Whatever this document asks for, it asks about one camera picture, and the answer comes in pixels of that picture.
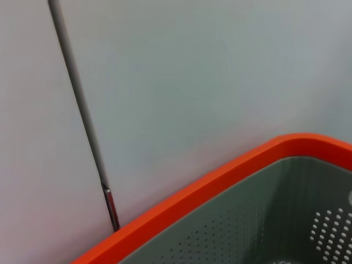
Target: shopping basket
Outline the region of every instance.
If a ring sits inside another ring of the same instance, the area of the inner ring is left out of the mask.
[[[352,146],[279,136],[155,206],[74,264],[352,263]]]

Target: plastic basket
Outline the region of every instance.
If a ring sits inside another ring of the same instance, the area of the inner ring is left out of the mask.
[[[352,146],[277,137],[155,206],[75,264],[352,263]]]

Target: white wall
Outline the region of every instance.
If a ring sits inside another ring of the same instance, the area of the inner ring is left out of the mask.
[[[352,142],[352,2],[60,0],[122,224],[281,133]]]
[[[45,0],[0,1],[0,263],[68,263],[112,225]]]

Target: gray wall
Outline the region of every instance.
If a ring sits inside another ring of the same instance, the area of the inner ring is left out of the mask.
[[[352,142],[352,2],[60,0],[126,224],[278,134]]]
[[[45,0],[0,1],[0,263],[68,263],[112,234]]]

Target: orange basket rim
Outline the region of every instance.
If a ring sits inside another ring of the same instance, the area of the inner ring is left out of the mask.
[[[346,142],[309,133],[278,136],[186,186],[93,247],[73,264],[118,263],[227,188],[282,158],[293,156],[318,158],[352,171],[352,145]]]

